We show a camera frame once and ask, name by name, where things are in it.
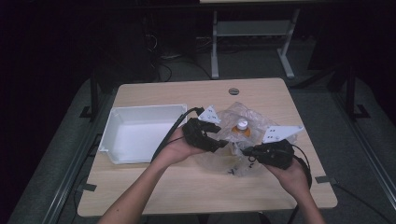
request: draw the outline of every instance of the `hand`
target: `hand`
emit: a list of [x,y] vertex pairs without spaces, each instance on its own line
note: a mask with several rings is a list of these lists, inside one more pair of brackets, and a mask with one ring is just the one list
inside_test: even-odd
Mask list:
[[303,170],[303,166],[293,159],[291,166],[287,170],[282,170],[274,166],[265,167],[279,180],[282,188],[293,198],[309,193],[308,182]]
[[184,161],[189,156],[204,153],[205,151],[190,146],[183,137],[181,128],[177,128],[169,138],[169,144],[166,145],[154,161],[160,161],[165,166]]

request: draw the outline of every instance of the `white tray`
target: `white tray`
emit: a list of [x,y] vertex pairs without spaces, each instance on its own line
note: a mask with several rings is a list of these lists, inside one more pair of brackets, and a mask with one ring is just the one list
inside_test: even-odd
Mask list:
[[158,145],[186,111],[187,105],[114,107],[99,151],[115,164],[150,162]]

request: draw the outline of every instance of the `person's right hand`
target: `person's right hand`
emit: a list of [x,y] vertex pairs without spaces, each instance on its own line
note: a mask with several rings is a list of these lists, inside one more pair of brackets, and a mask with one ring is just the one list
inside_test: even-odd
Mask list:
[[279,180],[282,188],[293,198],[310,193],[303,166],[294,158],[287,170],[270,165],[264,166]]

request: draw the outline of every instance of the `person's left hand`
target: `person's left hand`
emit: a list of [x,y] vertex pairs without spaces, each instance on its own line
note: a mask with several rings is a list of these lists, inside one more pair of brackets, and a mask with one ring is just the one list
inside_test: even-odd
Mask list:
[[191,155],[205,152],[203,149],[190,146],[183,137],[181,128],[175,130],[168,142],[168,145],[163,148],[158,157],[154,160],[160,161],[166,166],[184,161]]

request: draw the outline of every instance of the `gray carpet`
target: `gray carpet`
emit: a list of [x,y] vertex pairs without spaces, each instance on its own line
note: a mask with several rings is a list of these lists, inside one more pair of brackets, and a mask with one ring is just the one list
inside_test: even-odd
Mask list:
[[[276,55],[277,44],[233,54],[220,54],[219,79],[282,77],[289,86],[300,83],[317,72],[306,70],[314,46],[315,41],[312,40],[292,42],[288,56],[296,75],[295,79],[285,78]],[[210,57],[208,53],[203,53],[197,56],[196,63],[180,58],[166,65],[172,69],[169,81],[208,80],[206,71],[210,71]],[[163,79],[170,75],[165,67],[161,67],[160,72]],[[354,127],[358,126],[367,137],[391,179],[396,177],[396,168],[393,165],[396,160],[396,128],[376,104],[370,89],[359,80],[356,102],[366,107],[371,118],[350,123],[339,105],[339,99],[344,98],[344,93],[328,92],[325,89],[328,79],[325,77],[304,90],[290,91],[324,170],[329,177],[336,178],[341,186],[361,197],[396,223],[395,208],[375,175]],[[94,122],[79,118],[82,108],[90,104],[89,87],[87,81],[76,95],[9,223],[41,223],[43,220],[55,220],[57,223],[95,223],[98,220],[98,217],[76,215],[76,205],[81,196],[76,189],[80,183],[86,181],[93,156],[84,161],[74,183],[69,183],[73,186],[70,191],[61,188],[67,196],[65,202],[61,201],[63,210],[53,218],[49,218],[51,213],[48,213],[52,202],[58,202],[53,201],[53,198],[64,184],[65,175],[70,169],[76,169],[78,166],[76,164],[70,167],[74,164],[75,155],[87,154],[95,136],[103,132],[109,109],[114,101],[116,91],[112,94],[100,94],[99,117]],[[338,199],[337,206],[322,210],[328,223],[385,223],[384,219],[363,203],[336,187],[333,189]],[[272,223],[287,223],[290,214],[291,210],[265,213]],[[154,222],[154,219],[156,218],[149,218],[148,223]],[[171,223],[181,223],[183,220],[191,223],[185,216],[170,219]],[[300,214],[293,223],[304,223]]]

